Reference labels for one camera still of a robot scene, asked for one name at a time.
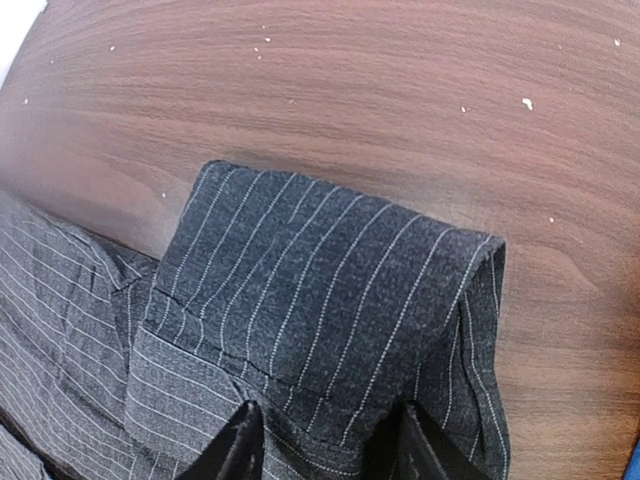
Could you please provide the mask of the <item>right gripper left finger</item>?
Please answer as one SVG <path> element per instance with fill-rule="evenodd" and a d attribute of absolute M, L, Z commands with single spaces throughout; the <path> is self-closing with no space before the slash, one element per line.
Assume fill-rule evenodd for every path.
<path fill-rule="evenodd" d="M 177 480 L 260 480 L 264 421 L 256 401 L 245 401 Z"/>

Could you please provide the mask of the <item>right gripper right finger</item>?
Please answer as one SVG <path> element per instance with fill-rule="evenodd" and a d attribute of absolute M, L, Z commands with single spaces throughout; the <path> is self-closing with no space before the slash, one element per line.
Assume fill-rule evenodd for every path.
<path fill-rule="evenodd" d="M 398 403 L 367 440 L 369 479 L 471 479 L 473 465 L 416 402 Z"/>

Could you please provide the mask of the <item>dark pinstriped long sleeve shirt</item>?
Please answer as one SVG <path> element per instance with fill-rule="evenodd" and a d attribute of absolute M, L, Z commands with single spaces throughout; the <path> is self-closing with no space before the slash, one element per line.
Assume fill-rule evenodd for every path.
<path fill-rule="evenodd" d="M 150 258 L 1 195 L 1 475 L 176 479 L 235 411 L 261 479 L 369 479 L 416 402 L 504 479 L 506 245 L 320 179 L 223 161 Z"/>

